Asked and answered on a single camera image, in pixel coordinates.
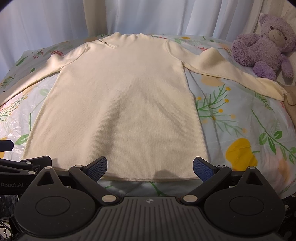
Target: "cream sweater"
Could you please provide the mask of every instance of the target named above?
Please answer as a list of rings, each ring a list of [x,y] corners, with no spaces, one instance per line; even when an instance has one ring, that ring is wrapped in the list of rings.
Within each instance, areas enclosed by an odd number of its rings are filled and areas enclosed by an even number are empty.
[[[48,155],[54,167],[68,169],[106,156],[105,179],[194,179],[193,159],[208,155],[184,66],[283,100],[282,87],[238,70],[214,48],[197,56],[165,39],[115,33],[64,57],[52,55],[0,101],[60,71],[24,159]]]

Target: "teddy bear's foot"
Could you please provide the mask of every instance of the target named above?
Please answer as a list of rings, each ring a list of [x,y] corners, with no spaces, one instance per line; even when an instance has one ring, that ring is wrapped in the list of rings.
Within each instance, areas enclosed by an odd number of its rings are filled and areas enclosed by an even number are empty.
[[[232,54],[236,62],[243,66],[251,67],[256,63],[256,56],[254,52],[250,50],[240,39],[233,41]]]
[[[274,70],[265,62],[258,61],[254,67],[253,72],[260,78],[268,78],[270,80],[276,80],[276,74]]]

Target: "stuffed animal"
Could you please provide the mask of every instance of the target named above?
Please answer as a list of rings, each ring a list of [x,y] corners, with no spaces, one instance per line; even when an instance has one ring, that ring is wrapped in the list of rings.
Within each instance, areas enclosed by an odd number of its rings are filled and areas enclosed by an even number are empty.
[[[240,34],[232,43],[234,59],[243,66],[252,67],[258,77],[276,80],[281,67],[283,77],[294,77],[291,63],[284,53],[296,50],[296,34],[280,17],[263,14],[259,18],[260,34]]]

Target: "floral bedsheet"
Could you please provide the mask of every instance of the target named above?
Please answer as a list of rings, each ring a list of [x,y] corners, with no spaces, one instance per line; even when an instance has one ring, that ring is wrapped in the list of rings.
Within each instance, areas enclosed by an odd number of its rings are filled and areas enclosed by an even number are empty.
[[[214,47],[237,68],[254,75],[250,68],[233,59],[229,42],[204,36],[152,36],[175,41],[195,54]],[[52,54],[63,56],[84,42],[103,37],[106,34],[24,52],[0,82],[0,94],[42,67]],[[196,74],[188,69],[185,74],[196,99],[208,161],[233,170],[256,166],[281,198],[296,192],[296,136],[283,103],[231,80]],[[0,158],[21,159],[30,130],[57,76],[43,79],[0,107],[0,139],[14,143],[13,150],[0,153]],[[181,196],[201,183],[199,179],[162,183],[99,181],[118,196]]]

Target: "screw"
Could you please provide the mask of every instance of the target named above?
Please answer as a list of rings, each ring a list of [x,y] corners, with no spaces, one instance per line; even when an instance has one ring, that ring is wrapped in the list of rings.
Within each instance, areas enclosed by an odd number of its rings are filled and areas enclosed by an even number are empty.
[[[185,202],[196,202],[196,201],[198,200],[198,197],[195,196],[195,195],[185,195],[185,196],[183,197],[183,200],[184,200]]]
[[[103,202],[114,202],[116,197],[114,195],[105,195],[102,197]]]

